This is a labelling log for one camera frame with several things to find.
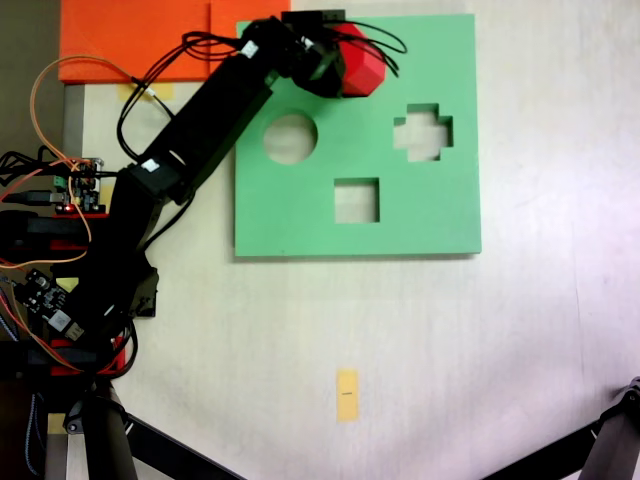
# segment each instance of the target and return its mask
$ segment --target orange board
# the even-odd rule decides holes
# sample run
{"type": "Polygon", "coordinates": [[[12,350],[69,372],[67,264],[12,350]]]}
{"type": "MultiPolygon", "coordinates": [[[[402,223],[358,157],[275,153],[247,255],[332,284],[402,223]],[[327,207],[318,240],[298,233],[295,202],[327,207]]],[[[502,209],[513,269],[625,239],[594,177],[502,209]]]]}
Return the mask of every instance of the orange board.
{"type": "MultiPolygon", "coordinates": [[[[289,7],[289,0],[62,0],[60,56],[98,55],[142,76],[180,44],[185,32],[235,36],[236,22],[279,14],[289,7]]],[[[202,81],[209,73],[209,64],[182,55],[160,80],[202,81]]],[[[127,81],[95,62],[62,64],[59,78],[65,83],[127,81]]]]}

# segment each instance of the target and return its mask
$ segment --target orange wire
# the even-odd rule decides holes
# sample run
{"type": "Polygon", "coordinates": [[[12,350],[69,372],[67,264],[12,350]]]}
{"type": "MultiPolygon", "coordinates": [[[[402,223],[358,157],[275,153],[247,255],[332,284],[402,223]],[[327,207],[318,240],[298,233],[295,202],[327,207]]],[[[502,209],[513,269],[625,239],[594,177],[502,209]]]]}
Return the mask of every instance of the orange wire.
{"type": "MultiPolygon", "coordinates": [[[[40,123],[38,122],[38,116],[36,114],[36,97],[37,97],[38,89],[40,88],[40,84],[42,83],[42,80],[47,75],[47,73],[49,73],[58,64],[66,62],[66,61],[70,61],[70,60],[92,60],[92,61],[106,63],[110,67],[112,67],[115,70],[118,70],[119,72],[121,72],[127,78],[130,79],[130,78],[132,78],[132,76],[126,70],[124,70],[123,68],[119,67],[118,65],[116,65],[112,61],[107,60],[106,58],[98,57],[98,56],[95,56],[95,55],[69,55],[69,56],[66,56],[66,57],[61,57],[61,58],[51,62],[49,65],[47,65],[44,68],[44,70],[42,70],[42,72],[40,72],[40,75],[38,75],[38,77],[36,78],[36,81],[33,84],[33,88],[31,89],[31,96],[29,98],[29,113],[31,114],[31,122],[33,123],[33,128],[35,129],[36,134],[40,138],[40,141],[42,141],[42,143],[44,145],[46,145],[59,158],[59,160],[56,160],[55,162],[52,162],[48,166],[52,167],[54,165],[59,165],[60,163],[64,163],[73,172],[73,171],[77,170],[79,163],[88,162],[88,160],[67,157],[62,152],[62,150],[58,149],[55,145],[53,145],[53,143],[51,143],[47,139],[47,137],[45,137],[44,133],[42,133],[42,129],[40,128],[40,123]]],[[[21,178],[19,182],[17,182],[15,185],[13,185],[7,192],[5,192],[2,195],[2,197],[0,197],[0,203],[2,203],[2,201],[5,198],[7,198],[7,195],[11,194],[13,191],[15,191],[19,186],[24,184],[31,177],[33,177],[33,176],[37,175],[38,173],[42,172],[42,170],[43,170],[42,168],[39,168],[39,169],[29,173],[28,175],[25,175],[23,178],[21,178]]],[[[84,226],[87,229],[87,236],[89,237],[89,243],[91,243],[91,241],[92,241],[91,228],[89,227],[89,222],[87,222],[87,219],[85,218],[84,214],[82,213],[82,210],[80,209],[80,207],[77,204],[76,197],[73,194],[73,188],[71,186],[71,183],[72,183],[71,182],[71,178],[69,178],[69,195],[70,195],[70,198],[71,198],[71,202],[75,206],[76,211],[80,215],[80,218],[82,219],[82,222],[84,223],[84,226]]],[[[76,260],[80,260],[81,258],[83,258],[86,254],[87,254],[87,252],[83,252],[81,255],[78,255],[77,257],[64,259],[64,260],[31,260],[29,262],[18,263],[18,264],[15,264],[15,265],[0,265],[0,269],[17,270],[17,269],[22,269],[22,267],[25,267],[27,265],[32,265],[32,264],[35,264],[35,263],[69,263],[69,262],[75,262],[76,260]]]]}
{"type": "Polygon", "coordinates": [[[9,314],[9,317],[11,317],[11,320],[13,320],[15,322],[15,324],[21,328],[24,332],[26,332],[27,334],[29,334],[29,336],[31,336],[31,338],[33,338],[33,340],[35,340],[35,342],[40,345],[40,347],[42,347],[42,349],[50,356],[52,357],[55,361],[57,361],[58,363],[60,363],[61,365],[70,368],[72,370],[76,370],[78,372],[81,372],[82,370],[77,369],[76,367],[74,367],[73,365],[71,365],[70,363],[68,363],[64,358],[62,358],[53,348],[51,348],[49,345],[47,345],[47,343],[42,340],[40,337],[38,337],[37,335],[31,333],[31,330],[29,330],[29,328],[27,327],[27,325],[24,323],[24,320],[22,320],[22,315],[20,314],[20,310],[18,309],[18,304],[15,300],[15,292],[13,290],[13,287],[11,287],[11,294],[13,295],[13,303],[15,304],[16,307],[16,312],[18,313],[18,317],[16,318],[16,316],[14,315],[13,311],[11,310],[11,308],[9,307],[9,304],[5,301],[4,296],[0,295],[0,302],[2,302],[2,305],[4,306],[5,310],[7,311],[7,313],[9,314]]]}

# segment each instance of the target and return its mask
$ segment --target yellow sticky note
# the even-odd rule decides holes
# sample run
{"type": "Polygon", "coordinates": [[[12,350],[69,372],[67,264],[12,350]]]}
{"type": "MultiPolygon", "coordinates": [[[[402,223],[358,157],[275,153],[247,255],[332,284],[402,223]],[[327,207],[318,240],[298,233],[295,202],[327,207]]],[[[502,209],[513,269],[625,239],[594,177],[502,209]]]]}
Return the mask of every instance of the yellow sticky note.
{"type": "Polygon", "coordinates": [[[66,292],[71,292],[78,286],[79,280],[77,278],[56,278],[56,283],[66,292]]]}
{"type": "Polygon", "coordinates": [[[64,428],[64,413],[50,413],[47,417],[47,433],[51,435],[66,435],[64,428]]]}
{"type": "MultiPolygon", "coordinates": [[[[133,91],[136,89],[136,86],[133,83],[119,83],[116,88],[118,89],[118,98],[121,102],[126,102],[133,91]]],[[[162,100],[172,100],[173,99],[173,83],[154,83],[151,85],[151,88],[154,92],[156,92],[156,96],[162,100]]],[[[145,94],[140,97],[140,100],[152,101],[153,97],[151,95],[145,94]]]]}
{"type": "Polygon", "coordinates": [[[358,371],[338,370],[338,422],[358,419],[358,371]]]}
{"type": "Polygon", "coordinates": [[[111,197],[113,197],[113,189],[115,185],[100,185],[100,205],[107,206],[107,213],[111,210],[111,197]]]}

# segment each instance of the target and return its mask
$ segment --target white surface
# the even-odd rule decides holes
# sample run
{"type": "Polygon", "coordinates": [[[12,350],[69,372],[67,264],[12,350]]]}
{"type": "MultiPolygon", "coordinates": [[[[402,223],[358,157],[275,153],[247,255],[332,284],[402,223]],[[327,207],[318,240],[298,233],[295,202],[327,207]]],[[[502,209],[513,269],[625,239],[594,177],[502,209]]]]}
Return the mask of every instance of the white surface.
{"type": "MultiPolygon", "coordinates": [[[[150,251],[159,314],[137,322],[139,360],[116,388],[252,480],[481,478],[591,421],[639,373],[640,3],[294,2],[345,5],[476,13],[483,253],[234,261],[227,160],[150,251]],[[360,372],[348,424],[342,367],[360,372]]],[[[84,137],[109,169],[125,159],[111,88],[87,87],[84,137]]],[[[164,122],[148,110],[128,122],[139,146],[164,122]]]]}

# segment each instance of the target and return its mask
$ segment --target green board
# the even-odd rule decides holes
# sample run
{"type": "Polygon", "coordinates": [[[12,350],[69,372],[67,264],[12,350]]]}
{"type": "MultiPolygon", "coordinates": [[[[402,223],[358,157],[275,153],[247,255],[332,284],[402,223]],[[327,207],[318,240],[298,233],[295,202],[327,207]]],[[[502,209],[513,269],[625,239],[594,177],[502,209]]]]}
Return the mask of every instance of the green board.
{"type": "Polygon", "coordinates": [[[323,99],[278,80],[236,145],[236,255],[415,255],[479,253],[480,194],[474,18],[358,18],[394,32],[400,78],[367,98],[323,99]],[[393,126],[420,106],[451,119],[452,146],[437,161],[409,162],[393,126]],[[296,165],[271,160],[266,129],[302,113],[317,145],[296,165]],[[334,191],[367,179],[378,189],[377,221],[337,223],[334,191]]]}

